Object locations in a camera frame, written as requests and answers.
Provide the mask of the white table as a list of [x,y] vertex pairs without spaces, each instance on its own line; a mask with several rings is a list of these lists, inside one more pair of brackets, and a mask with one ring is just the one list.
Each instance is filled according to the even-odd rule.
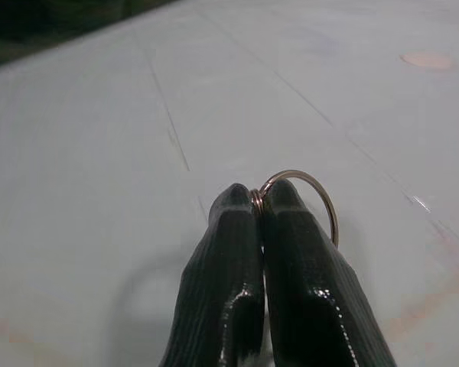
[[178,0],[0,68],[0,367],[158,367],[229,185],[306,171],[399,367],[459,367],[459,0]]

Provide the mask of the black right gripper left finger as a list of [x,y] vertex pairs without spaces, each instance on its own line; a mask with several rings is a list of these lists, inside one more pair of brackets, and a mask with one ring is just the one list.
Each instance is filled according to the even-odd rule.
[[254,367],[264,317],[259,224],[249,190],[234,183],[213,202],[182,272],[159,367]]

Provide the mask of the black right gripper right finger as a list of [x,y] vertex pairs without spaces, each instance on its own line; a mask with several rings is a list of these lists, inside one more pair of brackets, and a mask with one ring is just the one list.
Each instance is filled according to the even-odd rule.
[[264,199],[275,367],[396,367],[355,271],[288,180]]

